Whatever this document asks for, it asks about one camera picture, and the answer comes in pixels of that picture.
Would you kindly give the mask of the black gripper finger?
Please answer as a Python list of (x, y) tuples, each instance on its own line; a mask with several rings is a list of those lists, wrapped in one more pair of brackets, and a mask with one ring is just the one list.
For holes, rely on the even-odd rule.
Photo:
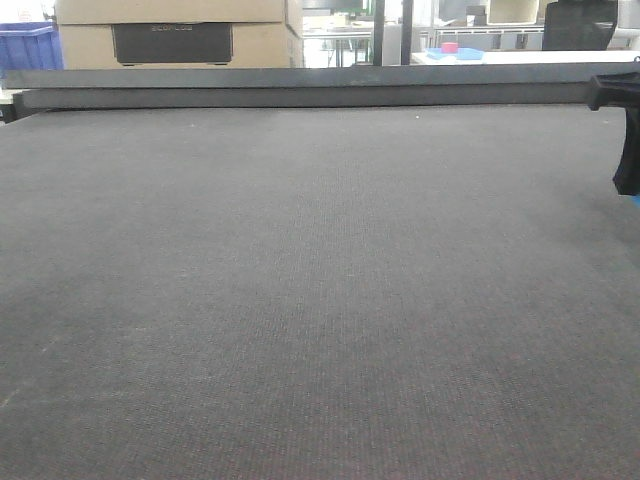
[(604, 107), (625, 110), (625, 140), (619, 165), (612, 178), (621, 196), (639, 195), (639, 73), (594, 76), (586, 104), (592, 111)]

